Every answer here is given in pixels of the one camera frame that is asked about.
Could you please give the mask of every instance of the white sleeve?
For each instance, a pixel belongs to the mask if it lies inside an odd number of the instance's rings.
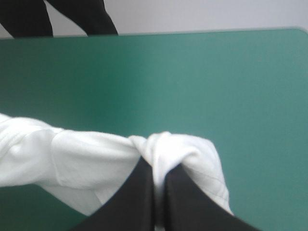
[[[86,215],[121,187],[139,157],[121,136],[0,114],[0,187],[38,184]]]

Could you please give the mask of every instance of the table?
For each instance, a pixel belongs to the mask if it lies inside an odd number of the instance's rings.
[[[231,209],[264,231],[308,227],[308,35],[298,29],[0,40],[0,112],[122,136],[210,139]],[[0,189],[0,229],[85,217],[38,186]]]

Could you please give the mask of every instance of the fabric fold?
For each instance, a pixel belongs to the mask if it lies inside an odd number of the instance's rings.
[[[158,225],[163,225],[165,177],[178,164],[232,214],[219,155],[209,140],[170,132],[125,138],[0,114],[0,187],[38,184],[85,215],[117,192],[141,156],[153,170]]]

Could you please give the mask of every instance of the black trousers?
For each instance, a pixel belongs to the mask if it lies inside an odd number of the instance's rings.
[[[103,0],[47,0],[87,35],[117,34]],[[43,0],[0,0],[0,24],[14,37],[53,36]]]

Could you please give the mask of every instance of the twisted fabric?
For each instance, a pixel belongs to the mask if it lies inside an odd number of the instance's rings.
[[[140,156],[153,169],[158,227],[163,227],[165,176],[178,164],[232,214],[219,155],[209,140],[169,132],[125,138],[0,114],[0,187],[37,184],[85,215],[116,193]]]

